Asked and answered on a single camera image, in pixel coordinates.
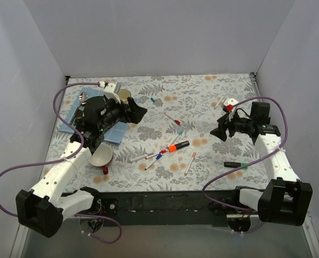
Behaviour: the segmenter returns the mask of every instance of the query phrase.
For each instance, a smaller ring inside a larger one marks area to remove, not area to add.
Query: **white bowl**
[[[101,167],[108,164],[111,159],[112,149],[106,144],[101,144],[97,150],[95,150],[94,154],[89,158],[89,162],[95,167]]]

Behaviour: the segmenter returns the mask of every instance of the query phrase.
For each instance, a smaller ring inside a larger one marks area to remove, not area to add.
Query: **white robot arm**
[[[119,121],[137,124],[147,112],[131,97],[123,103],[115,93],[114,83],[100,82],[100,87],[104,88],[104,96],[86,100],[80,107],[81,116],[76,119],[75,127],[84,138],[83,148],[69,160],[65,158],[81,145],[80,137],[73,134],[61,156],[64,161],[52,167],[29,191],[21,190],[16,197],[19,223],[46,237],[53,236],[65,219],[81,211],[93,211],[97,190],[83,187],[67,197],[61,195],[78,168],[101,144],[104,133]]]
[[[270,124],[270,105],[253,102],[248,118],[241,118],[237,108],[238,102],[227,98],[223,109],[226,112],[218,120],[218,128],[210,133],[226,141],[226,130],[230,137],[236,132],[246,133],[252,139],[260,157],[271,154],[279,148],[281,137],[279,129]],[[274,155],[263,161],[269,184],[264,191],[240,187],[239,202],[257,211],[259,218],[265,222],[290,225],[302,225],[312,196],[312,187],[303,183],[288,162],[285,150],[279,148]]]

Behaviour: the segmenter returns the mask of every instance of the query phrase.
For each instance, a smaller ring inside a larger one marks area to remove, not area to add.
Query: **white wall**
[[[319,1],[296,0],[258,73],[260,92],[287,115],[287,156],[314,189],[310,210],[319,241]],[[273,121],[280,121],[273,112]]]
[[[294,0],[24,0],[71,76],[257,71]]]
[[[45,159],[55,115],[52,99],[64,76],[22,0],[0,0],[0,172]],[[16,212],[15,196],[38,180],[41,168],[10,172],[0,200]],[[8,257],[17,218],[0,211],[0,257]]]

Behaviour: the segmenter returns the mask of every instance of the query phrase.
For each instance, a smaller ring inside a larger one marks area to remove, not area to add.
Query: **pen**
[[[221,101],[223,100],[224,95],[221,96],[221,98],[219,99],[218,103],[215,105],[214,109],[216,109],[217,107],[219,107]]]
[[[168,144],[167,148],[169,148],[182,133],[183,130],[179,130],[179,133],[174,137],[174,139],[172,139],[172,141]]]
[[[150,159],[150,158],[152,158],[152,157],[156,157],[156,156],[158,156],[159,154],[163,154],[163,153],[166,153],[166,149],[162,149],[160,152],[158,152],[158,153],[154,153],[154,154],[151,154],[151,155],[149,155],[149,156],[147,156],[145,159]]]
[[[167,113],[164,113],[168,118],[170,118],[173,122],[175,122],[178,125],[181,125],[181,122],[178,120],[173,119],[171,116],[169,116]]]
[[[153,152],[150,152],[150,153],[147,153],[147,154],[145,154],[145,155],[143,155],[143,156],[135,157],[134,159],[131,160],[131,163],[133,163],[133,162],[135,162],[135,161],[138,161],[138,160],[141,160],[141,159],[144,159],[144,158],[146,158],[147,156],[152,155],[152,154],[153,154]]]
[[[159,155],[155,158],[155,160],[152,161],[151,164],[149,164],[149,165],[145,168],[145,170],[148,170],[148,169],[150,168],[150,166],[152,166],[153,164],[155,164],[155,162],[156,162],[157,160],[159,160],[161,157],[162,157],[162,155],[159,153]]]
[[[193,163],[193,160],[195,159],[195,156],[196,156],[196,152],[194,152],[194,153],[192,154],[192,157],[191,157],[190,160],[189,160],[189,163],[188,163],[188,166],[187,166],[187,169],[186,169],[186,172],[185,172],[185,176],[188,174],[188,171],[189,171],[189,169],[190,169],[190,166],[191,166],[192,163]]]

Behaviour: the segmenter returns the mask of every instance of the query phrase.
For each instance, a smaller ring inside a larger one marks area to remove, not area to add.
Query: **table surface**
[[[224,95],[242,101],[255,96],[248,74],[71,78],[68,83],[102,80],[116,81],[121,89],[130,90],[132,97],[138,98],[139,105],[147,108],[148,112],[138,125],[129,125],[120,145],[107,143],[114,152],[108,175],[103,175],[100,168],[86,161],[73,176],[66,191],[83,186],[98,191],[201,190],[209,180],[230,170],[223,167],[224,161],[250,162],[259,158],[247,135],[236,133],[222,142],[209,134],[217,127],[217,119],[223,114],[220,107],[215,108],[218,98]],[[66,90],[60,108],[63,117],[68,114],[81,88],[74,86]],[[247,112],[250,107],[250,102],[242,106]],[[183,121],[182,125],[173,123],[164,112]],[[61,121],[56,121],[46,161],[57,159],[69,141],[70,134],[59,132],[61,124]],[[188,140],[189,147],[165,153],[146,171],[144,169],[151,161],[130,163],[134,157],[165,148],[179,130],[184,133],[177,142]],[[196,152],[196,159],[185,176],[185,168],[193,152]],[[43,168],[42,176],[50,167]],[[260,163],[216,181],[209,189],[234,189],[237,185],[264,188],[266,183],[267,175]]]

